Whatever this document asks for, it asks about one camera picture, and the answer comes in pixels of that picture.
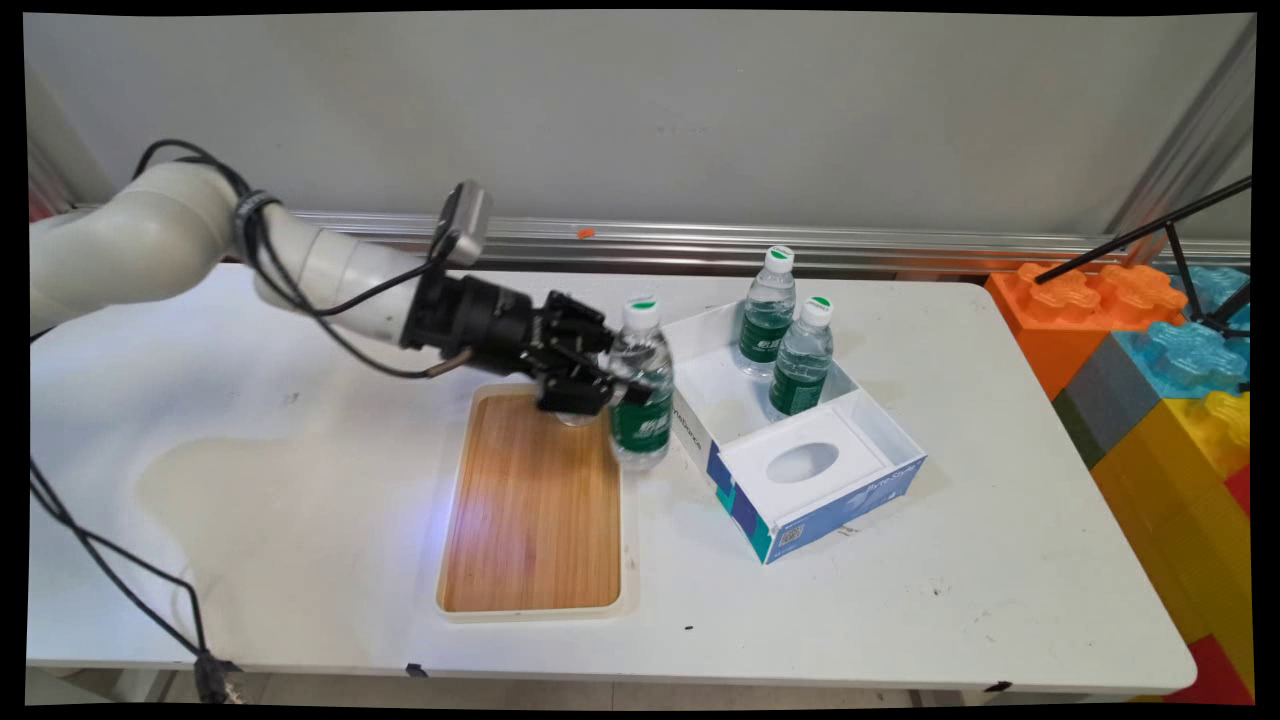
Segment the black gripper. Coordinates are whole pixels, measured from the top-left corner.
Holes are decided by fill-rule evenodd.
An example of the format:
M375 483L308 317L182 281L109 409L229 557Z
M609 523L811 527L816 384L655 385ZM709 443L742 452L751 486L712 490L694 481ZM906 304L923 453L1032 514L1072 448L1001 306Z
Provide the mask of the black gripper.
M572 350L552 350L547 363L536 340L557 340ZM599 365L576 351L607 351L614 332L605 315L550 291L541 309L518 291L474 275L429 272L417 283L399 333L402 348L435 348L444 360L468 357L466 366L497 375L535 375L536 406L544 413L595 416L618 404L646 404L652 386Z

